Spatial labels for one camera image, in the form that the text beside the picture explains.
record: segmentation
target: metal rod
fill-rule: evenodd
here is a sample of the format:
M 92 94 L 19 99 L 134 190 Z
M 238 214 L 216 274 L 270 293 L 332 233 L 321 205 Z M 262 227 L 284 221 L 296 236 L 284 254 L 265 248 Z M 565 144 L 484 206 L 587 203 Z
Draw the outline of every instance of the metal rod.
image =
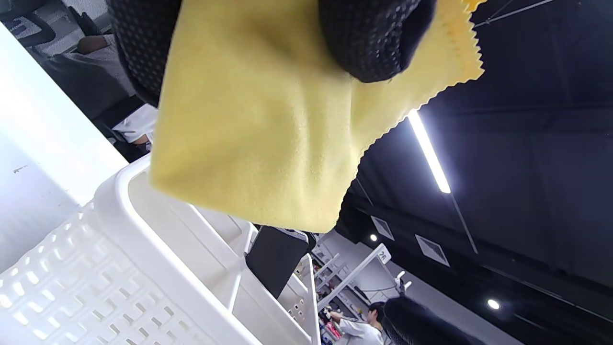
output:
M 362 185 L 362 183 L 360 182 L 360 179 L 358 179 L 356 177 L 356 181 L 357 184 L 360 185 L 360 188 L 362 189 L 362 191 L 364 192 L 364 195 L 366 195 L 366 199 L 368 199 L 368 202 L 370 203 L 370 206 L 374 206 L 373 201 L 370 199 L 370 197 L 368 196 L 368 193 L 366 192 L 366 189 L 364 189 L 364 186 Z
M 547 4 L 547 3 L 552 2 L 552 1 L 554 1 L 554 0 L 543 0 L 541 2 L 537 2 L 536 4 L 532 4 L 532 5 L 529 5 L 529 6 L 526 6 L 526 7 L 522 7 L 519 10 L 511 11 L 511 12 L 509 12 L 507 14 L 499 15 L 499 16 L 493 17 L 493 18 L 488 18 L 488 19 L 480 22 L 479 24 L 476 24 L 474 27 L 478 28 L 478 27 L 486 25 L 486 24 L 492 24 L 493 22 L 495 22 L 497 20 L 505 19 L 505 18 L 510 17 L 512 15 L 521 13 L 523 11 L 531 10 L 531 9 L 533 9 L 535 7 L 539 7 L 540 5 L 544 5 L 544 4 Z
M 317 303 L 317 311 L 322 311 L 333 298 L 335 298 L 339 292 L 341 292 L 349 283 L 358 275 L 373 259 L 377 257 L 377 254 L 385 248 L 385 245 L 381 243 L 372 253 L 368 254 L 368 256 L 362 261 L 349 275 L 341 281 L 341 284 L 336 286 L 334 290 L 330 292 L 329 295 L 322 298 L 321 301 Z
M 466 222 L 464 221 L 464 216 L 462 215 L 462 212 L 460 211 L 460 207 L 458 206 L 458 203 L 456 202 L 453 193 L 451 193 L 451 200 L 454 203 L 455 211 L 458 213 L 458 217 L 460 217 L 460 221 L 462 222 L 462 226 L 464 227 L 464 231 L 466 232 L 466 235 L 468 236 L 468 240 L 470 241 L 470 245 L 473 246 L 474 253 L 478 254 L 479 252 L 477 251 L 477 246 L 474 245 L 473 237 L 470 235 L 470 231 L 468 231 L 468 226 L 466 226 Z
M 334 257 L 331 258 L 330 261 L 328 261 L 324 266 L 321 266 L 319 271 L 315 272 L 313 278 L 317 278 L 324 271 L 324 269 L 328 268 L 328 266 L 330 266 L 334 262 L 334 260 L 338 259 L 339 256 L 341 256 L 339 253 L 334 255 Z

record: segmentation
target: microfiber cloth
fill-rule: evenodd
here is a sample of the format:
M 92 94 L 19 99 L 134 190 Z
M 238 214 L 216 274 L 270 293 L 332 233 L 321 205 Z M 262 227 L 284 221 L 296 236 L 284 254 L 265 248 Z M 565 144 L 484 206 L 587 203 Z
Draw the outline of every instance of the microfiber cloth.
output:
M 328 51 L 317 0 L 183 0 L 152 184 L 254 223 L 330 231 L 366 149 L 482 74 L 468 21 L 477 2 L 439 0 L 406 70 L 363 83 Z

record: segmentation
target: wall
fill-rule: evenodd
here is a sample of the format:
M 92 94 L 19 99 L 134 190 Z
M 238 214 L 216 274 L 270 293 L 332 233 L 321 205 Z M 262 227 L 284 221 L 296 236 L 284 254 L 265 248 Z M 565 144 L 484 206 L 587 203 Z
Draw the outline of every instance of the wall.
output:
M 349 269 L 354 269 L 368 256 L 371 249 L 362 243 L 353 244 L 336 232 L 327 234 L 322 242 L 323 250 L 331 253 L 340 253 L 339 263 L 346 262 Z M 387 263 L 387 269 L 394 276 L 403 271 L 401 267 L 392 262 Z M 479 338 L 490 345 L 520 345 L 521 342 L 482 319 L 477 314 L 455 302 L 445 294 L 426 284 L 410 272 L 403 276 L 405 282 L 413 282 L 406 294 L 418 303 L 430 308 L 440 318 L 450 322 L 464 332 Z M 388 275 L 377 261 L 370 263 L 355 279 L 362 290 L 385 289 L 391 285 Z
M 0 272 L 127 164 L 0 25 Z

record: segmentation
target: fluorescent light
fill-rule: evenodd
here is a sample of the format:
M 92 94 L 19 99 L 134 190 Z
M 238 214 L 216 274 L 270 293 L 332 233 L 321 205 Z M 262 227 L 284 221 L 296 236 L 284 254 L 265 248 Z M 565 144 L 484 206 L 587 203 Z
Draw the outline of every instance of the fluorescent light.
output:
M 487 305 L 494 310 L 500 309 L 500 303 L 496 300 L 487 300 Z
M 438 158 L 436 157 L 436 153 L 434 152 L 430 138 L 428 138 L 428 133 L 425 131 L 424 124 L 421 122 L 421 118 L 419 118 L 419 113 L 417 113 L 417 110 L 413 109 L 409 111 L 408 118 L 409 122 L 411 122 L 411 126 L 413 127 L 413 131 L 417 136 L 419 145 L 422 147 L 422 151 L 424 151 L 425 159 L 428 161 L 428 165 L 430 165 L 430 170 L 432 170 L 432 174 L 434 175 L 436 184 L 438 184 L 438 188 L 440 188 L 441 192 L 443 193 L 451 193 L 451 188 L 449 188 L 449 184 L 445 178 L 445 173 L 443 172 L 441 163 L 438 162 Z

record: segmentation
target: ceiling vent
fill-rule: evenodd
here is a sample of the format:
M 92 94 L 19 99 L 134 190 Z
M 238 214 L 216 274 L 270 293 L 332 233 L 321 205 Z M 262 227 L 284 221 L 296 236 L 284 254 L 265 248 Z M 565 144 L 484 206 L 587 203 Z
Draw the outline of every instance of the ceiling vent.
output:
M 389 225 L 387 224 L 387 222 L 383 219 L 377 218 L 373 215 L 370 216 L 370 218 L 373 219 L 373 223 L 375 224 L 375 228 L 377 228 L 377 231 L 382 234 L 383 236 L 391 239 L 392 241 L 394 241 L 394 236 L 392 235 L 392 230 L 389 228 Z
M 445 257 L 445 253 L 443 253 L 443 248 L 441 248 L 441 246 L 417 234 L 415 234 L 415 238 L 417 238 L 417 243 L 419 243 L 419 247 L 425 256 L 449 267 L 449 261 L 447 261 L 447 257 Z

